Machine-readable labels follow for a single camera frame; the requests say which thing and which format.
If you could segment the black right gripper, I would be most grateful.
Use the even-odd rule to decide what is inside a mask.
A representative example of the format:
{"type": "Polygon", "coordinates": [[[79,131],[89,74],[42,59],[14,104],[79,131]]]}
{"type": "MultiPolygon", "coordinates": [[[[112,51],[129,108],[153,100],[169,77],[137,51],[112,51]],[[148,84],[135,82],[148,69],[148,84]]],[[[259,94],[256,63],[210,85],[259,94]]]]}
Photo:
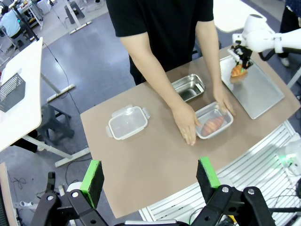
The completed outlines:
{"type": "Polygon", "coordinates": [[[250,66],[253,65],[250,57],[252,55],[252,51],[241,45],[233,45],[231,46],[232,56],[236,61],[236,65],[241,65],[244,62],[244,69],[247,70],[250,66]]]}

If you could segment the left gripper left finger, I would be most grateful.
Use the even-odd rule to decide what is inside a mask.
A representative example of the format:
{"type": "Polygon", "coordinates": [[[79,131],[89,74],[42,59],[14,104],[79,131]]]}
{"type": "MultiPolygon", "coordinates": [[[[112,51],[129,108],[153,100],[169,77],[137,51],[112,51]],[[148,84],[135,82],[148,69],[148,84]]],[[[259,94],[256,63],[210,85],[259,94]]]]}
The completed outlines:
{"type": "Polygon", "coordinates": [[[92,160],[80,189],[63,196],[46,192],[40,198],[32,218],[32,226],[66,226],[78,219],[84,226],[104,226],[105,220],[96,210],[104,183],[101,161],[92,160]]]}

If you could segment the person's right hand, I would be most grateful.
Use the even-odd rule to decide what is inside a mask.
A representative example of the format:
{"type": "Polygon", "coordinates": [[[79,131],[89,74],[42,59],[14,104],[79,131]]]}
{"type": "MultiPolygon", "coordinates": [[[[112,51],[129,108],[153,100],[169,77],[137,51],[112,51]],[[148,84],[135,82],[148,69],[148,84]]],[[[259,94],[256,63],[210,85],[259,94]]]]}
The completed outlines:
{"type": "Polygon", "coordinates": [[[201,127],[194,110],[183,101],[171,107],[171,110],[182,137],[188,145],[194,145],[196,142],[196,127],[201,127]]]}

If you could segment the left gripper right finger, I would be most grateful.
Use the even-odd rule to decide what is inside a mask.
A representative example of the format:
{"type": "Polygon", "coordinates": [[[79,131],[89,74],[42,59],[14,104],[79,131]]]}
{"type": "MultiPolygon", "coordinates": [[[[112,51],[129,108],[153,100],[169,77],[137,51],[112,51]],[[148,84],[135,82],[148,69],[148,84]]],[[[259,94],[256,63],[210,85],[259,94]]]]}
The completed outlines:
{"type": "Polygon", "coordinates": [[[239,226],[275,225],[260,189],[249,186],[239,191],[222,185],[208,157],[198,160],[196,178],[206,205],[193,226],[216,226],[224,215],[233,216],[239,226]]]}

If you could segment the person's left hand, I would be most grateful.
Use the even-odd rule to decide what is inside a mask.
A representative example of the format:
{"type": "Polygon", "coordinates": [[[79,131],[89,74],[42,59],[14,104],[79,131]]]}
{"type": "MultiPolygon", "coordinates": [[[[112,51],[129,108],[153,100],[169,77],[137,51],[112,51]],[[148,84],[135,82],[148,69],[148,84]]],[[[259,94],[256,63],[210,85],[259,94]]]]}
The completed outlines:
{"type": "Polygon", "coordinates": [[[236,115],[234,108],[221,83],[213,84],[213,96],[224,113],[226,111],[229,111],[233,116],[236,115]]]}

